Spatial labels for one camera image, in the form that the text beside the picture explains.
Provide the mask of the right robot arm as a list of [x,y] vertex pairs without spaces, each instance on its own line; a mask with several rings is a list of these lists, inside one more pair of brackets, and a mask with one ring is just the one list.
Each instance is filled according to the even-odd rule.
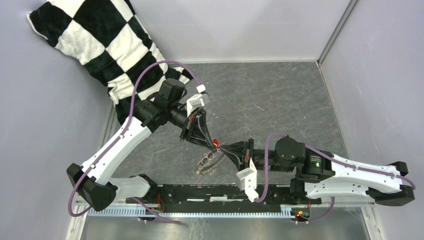
[[364,198],[382,206],[400,207],[415,199],[416,186],[407,179],[403,161],[372,165],[319,150],[283,133],[274,148],[266,142],[256,149],[253,139],[222,144],[219,150],[237,168],[237,186],[251,202],[264,202],[269,195],[270,172],[292,173],[288,196],[292,204],[321,198]]

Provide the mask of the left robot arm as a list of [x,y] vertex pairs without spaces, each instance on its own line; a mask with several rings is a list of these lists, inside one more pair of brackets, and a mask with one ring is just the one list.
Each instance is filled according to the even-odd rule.
[[181,104],[187,94],[185,85],[176,79],[165,80],[153,100],[136,103],[120,130],[96,153],[81,165],[71,164],[66,173],[75,192],[90,209],[100,212],[114,200],[139,197],[145,204],[153,203],[157,190],[141,176],[113,178],[112,175],[123,160],[159,127],[166,123],[181,128],[180,139],[209,150],[217,147],[206,126],[209,102],[206,87],[197,86],[197,93]]

